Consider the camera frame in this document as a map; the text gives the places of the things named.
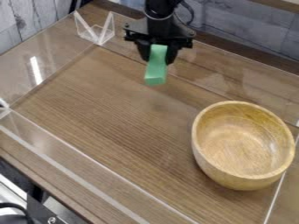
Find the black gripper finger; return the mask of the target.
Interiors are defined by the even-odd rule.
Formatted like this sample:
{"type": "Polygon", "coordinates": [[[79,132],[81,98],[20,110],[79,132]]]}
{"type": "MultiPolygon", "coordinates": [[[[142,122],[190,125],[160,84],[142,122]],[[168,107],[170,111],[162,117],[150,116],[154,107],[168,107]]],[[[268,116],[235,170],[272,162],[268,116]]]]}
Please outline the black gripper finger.
{"type": "Polygon", "coordinates": [[[167,53],[166,53],[166,65],[171,65],[174,63],[180,49],[182,48],[178,43],[171,43],[168,45],[167,53]]]}
{"type": "Polygon", "coordinates": [[[151,44],[148,41],[139,39],[136,42],[136,48],[140,54],[140,57],[144,61],[150,60],[150,54],[151,54],[151,44]]]}

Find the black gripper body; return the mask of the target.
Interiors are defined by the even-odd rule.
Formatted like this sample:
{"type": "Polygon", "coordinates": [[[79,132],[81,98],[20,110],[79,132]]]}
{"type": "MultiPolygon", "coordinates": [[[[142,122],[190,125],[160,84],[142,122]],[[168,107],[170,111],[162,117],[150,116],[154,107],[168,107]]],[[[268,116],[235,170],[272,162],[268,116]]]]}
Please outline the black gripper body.
{"type": "Polygon", "coordinates": [[[176,45],[182,48],[192,47],[195,31],[175,17],[166,20],[143,17],[127,22],[123,28],[126,41],[131,41],[138,45],[150,46],[155,44],[164,46],[176,45]]]}

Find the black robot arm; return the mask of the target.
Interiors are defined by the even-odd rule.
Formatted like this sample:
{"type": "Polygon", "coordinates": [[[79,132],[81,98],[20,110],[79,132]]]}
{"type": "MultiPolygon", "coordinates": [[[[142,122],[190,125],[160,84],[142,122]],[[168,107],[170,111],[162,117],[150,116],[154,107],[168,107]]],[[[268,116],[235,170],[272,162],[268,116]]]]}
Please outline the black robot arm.
{"type": "Polygon", "coordinates": [[[179,51],[192,48],[196,32],[175,16],[183,0],[144,0],[144,16],[124,24],[124,40],[134,42],[144,61],[150,61],[152,45],[167,47],[164,62],[175,62],[179,51]]]}

